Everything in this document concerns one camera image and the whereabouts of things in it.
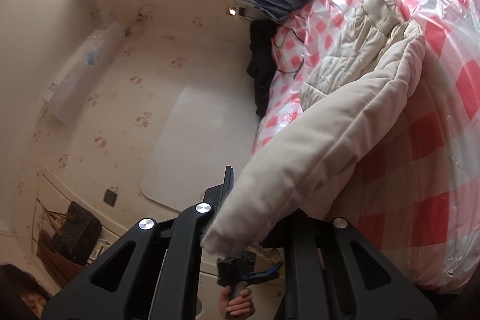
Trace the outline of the person's hand on handle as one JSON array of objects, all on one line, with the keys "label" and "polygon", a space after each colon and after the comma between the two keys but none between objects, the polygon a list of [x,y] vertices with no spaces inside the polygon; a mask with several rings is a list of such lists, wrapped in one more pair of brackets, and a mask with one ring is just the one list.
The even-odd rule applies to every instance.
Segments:
[{"label": "person's hand on handle", "polygon": [[230,299],[230,292],[230,286],[223,288],[220,292],[219,310],[222,319],[225,319],[227,314],[234,319],[249,319],[255,314],[256,308],[250,288],[243,289],[239,296],[232,299]]}]

